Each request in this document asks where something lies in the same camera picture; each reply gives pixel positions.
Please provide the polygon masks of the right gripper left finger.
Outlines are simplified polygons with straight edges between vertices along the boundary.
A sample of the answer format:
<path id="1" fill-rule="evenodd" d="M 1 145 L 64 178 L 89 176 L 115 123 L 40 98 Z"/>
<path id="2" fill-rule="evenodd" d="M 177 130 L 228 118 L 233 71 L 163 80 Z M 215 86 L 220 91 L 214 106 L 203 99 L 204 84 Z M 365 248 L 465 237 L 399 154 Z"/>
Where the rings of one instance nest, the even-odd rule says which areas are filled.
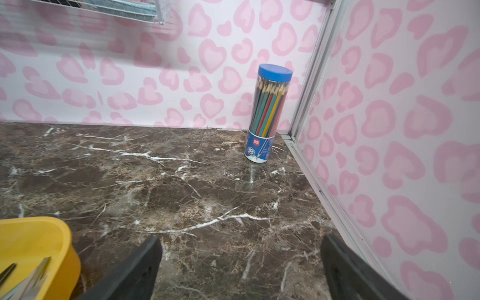
<path id="1" fill-rule="evenodd" d="M 119 263 L 79 300 L 150 300 L 163 256 L 158 237 L 152 236 Z"/>

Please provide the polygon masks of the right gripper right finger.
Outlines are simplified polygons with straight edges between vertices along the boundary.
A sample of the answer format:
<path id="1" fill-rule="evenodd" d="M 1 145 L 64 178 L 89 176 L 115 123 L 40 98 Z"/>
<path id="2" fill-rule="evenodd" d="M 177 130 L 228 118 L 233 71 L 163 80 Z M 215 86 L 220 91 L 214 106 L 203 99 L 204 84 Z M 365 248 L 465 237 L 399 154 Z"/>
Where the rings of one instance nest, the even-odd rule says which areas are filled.
<path id="1" fill-rule="evenodd" d="M 322 239 L 321 259 L 329 292 L 334 300 L 407 298 L 333 234 Z"/>

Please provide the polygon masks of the pink kitchen scissors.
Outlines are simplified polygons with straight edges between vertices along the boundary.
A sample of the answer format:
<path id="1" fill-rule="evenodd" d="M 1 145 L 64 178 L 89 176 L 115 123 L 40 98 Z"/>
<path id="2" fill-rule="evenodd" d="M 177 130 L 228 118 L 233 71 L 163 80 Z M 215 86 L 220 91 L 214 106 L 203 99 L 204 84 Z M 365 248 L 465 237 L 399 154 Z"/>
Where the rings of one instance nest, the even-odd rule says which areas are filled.
<path id="1" fill-rule="evenodd" d="M 26 279 L 7 292 L 1 299 L 21 300 L 22 297 L 25 296 L 28 291 L 32 290 L 36 283 L 43 277 L 50 260 L 50 257 L 45 257 Z"/>

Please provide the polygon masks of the yellow storage box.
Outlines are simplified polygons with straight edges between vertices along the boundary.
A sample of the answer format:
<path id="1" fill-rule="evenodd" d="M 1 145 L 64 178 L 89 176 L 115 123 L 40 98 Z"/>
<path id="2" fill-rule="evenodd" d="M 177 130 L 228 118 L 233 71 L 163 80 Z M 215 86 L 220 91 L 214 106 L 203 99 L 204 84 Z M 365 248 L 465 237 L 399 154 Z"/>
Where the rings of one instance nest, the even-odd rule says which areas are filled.
<path id="1" fill-rule="evenodd" d="M 32 294 L 37 300 L 68 300 L 78 282 L 81 262 L 69 226 L 55 217 L 1 220 L 1 271 L 16 267 L 1 285 L 1 296 L 28 278 L 44 259 Z"/>

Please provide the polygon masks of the all black scissors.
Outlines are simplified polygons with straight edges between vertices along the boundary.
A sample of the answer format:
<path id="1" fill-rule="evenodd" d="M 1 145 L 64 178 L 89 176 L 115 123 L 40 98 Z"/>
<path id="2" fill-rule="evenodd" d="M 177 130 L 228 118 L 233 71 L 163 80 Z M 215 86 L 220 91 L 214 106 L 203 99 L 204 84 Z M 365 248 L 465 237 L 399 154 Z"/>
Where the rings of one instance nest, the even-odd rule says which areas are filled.
<path id="1" fill-rule="evenodd" d="M 7 279 L 11 276 L 13 271 L 16 269 L 16 266 L 16 263 L 12 263 L 0 273 L 0 287 L 2 287 L 2 285 L 4 285 Z"/>

